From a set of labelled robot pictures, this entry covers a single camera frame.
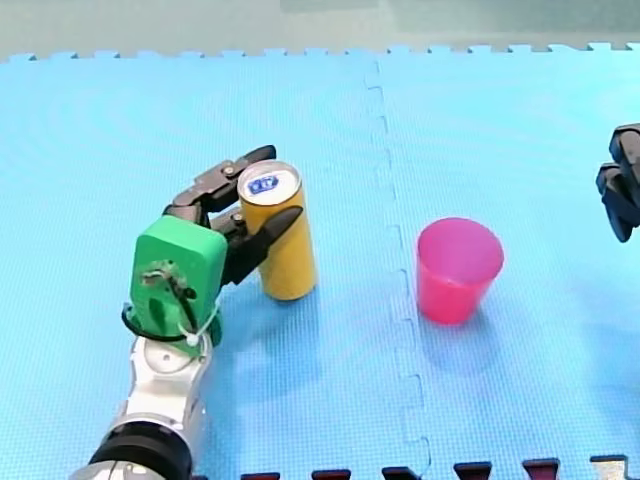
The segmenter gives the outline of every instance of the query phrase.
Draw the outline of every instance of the mat border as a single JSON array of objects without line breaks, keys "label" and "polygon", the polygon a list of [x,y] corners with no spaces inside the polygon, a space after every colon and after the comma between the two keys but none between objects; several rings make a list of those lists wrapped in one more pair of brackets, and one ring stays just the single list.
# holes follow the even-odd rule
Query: mat border
[{"label": "mat border", "polygon": [[577,48],[561,43],[551,43],[545,47],[538,48],[530,44],[511,44],[506,48],[496,48],[492,45],[469,45],[466,48],[453,48],[448,45],[431,45],[425,49],[411,48],[406,45],[392,45],[387,47],[384,51],[375,51],[368,49],[345,49],[339,52],[330,52],[327,48],[305,48],[301,52],[295,52],[286,48],[267,48],[259,55],[249,55],[244,50],[221,50],[217,54],[210,55],[198,50],[187,50],[177,55],[164,55],[153,50],[139,50],[132,55],[122,55],[117,50],[97,50],[89,56],[81,56],[75,51],[61,51],[51,54],[50,56],[39,57],[35,53],[24,52],[10,55],[1,63],[14,63],[14,62],[33,62],[42,60],[86,60],[86,59],[207,59],[207,58],[260,58],[265,56],[317,56],[317,55],[397,55],[397,54],[486,54],[486,53],[553,53],[553,52],[601,52],[601,51],[639,51],[640,43],[628,42],[622,47],[614,46],[608,42],[589,42],[584,47]]}]

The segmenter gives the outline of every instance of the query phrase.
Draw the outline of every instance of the yellow can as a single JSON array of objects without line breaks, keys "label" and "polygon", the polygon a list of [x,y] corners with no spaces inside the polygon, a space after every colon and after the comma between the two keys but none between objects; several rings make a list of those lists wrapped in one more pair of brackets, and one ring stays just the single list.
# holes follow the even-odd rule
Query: yellow can
[{"label": "yellow can", "polygon": [[311,231],[298,171],[284,162],[267,160],[248,166],[238,179],[238,195],[249,233],[271,215],[292,206],[304,209],[273,244],[258,267],[264,292],[277,300],[296,300],[316,284]]}]

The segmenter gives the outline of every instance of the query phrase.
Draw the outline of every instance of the foam floor mat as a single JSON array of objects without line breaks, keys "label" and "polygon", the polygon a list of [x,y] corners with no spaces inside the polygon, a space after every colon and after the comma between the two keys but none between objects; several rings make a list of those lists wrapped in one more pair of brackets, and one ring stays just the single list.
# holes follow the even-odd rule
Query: foam floor mat
[{"label": "foam floor mat", "polygon": [[[478,464],[513,480],[550,459],[595,480],[592,457],[624,455],[615,478],[640,477],[640,269],[595,187],[613,128],[640,119],[640,54],[587,50],[0,65],[3,478],[90,458],[129,389],[137,235],[197,174],[268,143],[303,175],[319,285],[287,307],[255,274],[223,292],[198,473],[444,480]],[[413,300],[417,234],[449,215],[506,253],[458,329]]]}]

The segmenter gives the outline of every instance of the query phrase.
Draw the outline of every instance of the blue logo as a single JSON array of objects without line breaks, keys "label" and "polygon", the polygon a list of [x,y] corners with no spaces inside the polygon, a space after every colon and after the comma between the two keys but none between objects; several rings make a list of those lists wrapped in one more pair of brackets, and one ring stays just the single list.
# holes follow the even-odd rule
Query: blue logo
[{"label": "blue logo", "polygon": [[249,191],[252,195],[258,195],[262,192],[268,192],[278,186],[278,177],[275,175],[268,175],[266,177],[256,178],[249,182]]}]

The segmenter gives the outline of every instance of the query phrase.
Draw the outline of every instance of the pink cup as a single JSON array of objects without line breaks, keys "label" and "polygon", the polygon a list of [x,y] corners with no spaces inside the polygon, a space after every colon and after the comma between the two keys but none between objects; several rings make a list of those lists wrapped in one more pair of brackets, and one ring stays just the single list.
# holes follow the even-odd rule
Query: pink cup
[{"label": "pink cup", "polygon": [[464,218],[432,223],[418,239],[418,308],[436,323],[464,323],[503,263],[500,240],[483,225]]}]

